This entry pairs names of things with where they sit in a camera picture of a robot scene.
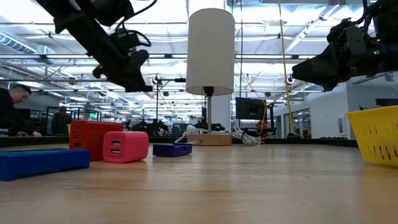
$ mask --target blue block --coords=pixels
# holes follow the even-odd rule
[[[89,168],[90,150],[39,149],[0,152],[0,180]]]
[[[192,153],[192,144],[174,143],[173,145],[154,144],[154,156],[159,157],[178,157]]]

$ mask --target table surface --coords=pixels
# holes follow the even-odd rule
[[[49,147],[60,145],[17,149]],[[398,169],[367,164],[358,149],[196,146],[0,182],[0,222],[395,224],[397,188]]]

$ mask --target pink block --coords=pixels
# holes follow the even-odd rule
[[[104,137],[104,160],[127,163],[143,160],[148,155],[149,138],[141,131],[110,131]]]

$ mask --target red block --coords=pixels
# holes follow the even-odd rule
[[[69,148],[89,149],[91,161],[103,160],[104,136],[110,131],[123,131],[123,124],[100,121],[72,121]]]
[[[127,163],[143,160],[148,155],[149,138],[141,131],[111,131],[104,138],[105,162]]]

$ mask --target yellow basket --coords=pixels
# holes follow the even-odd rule
[[[398,166],[398,106],[347,113],[366,162]]]

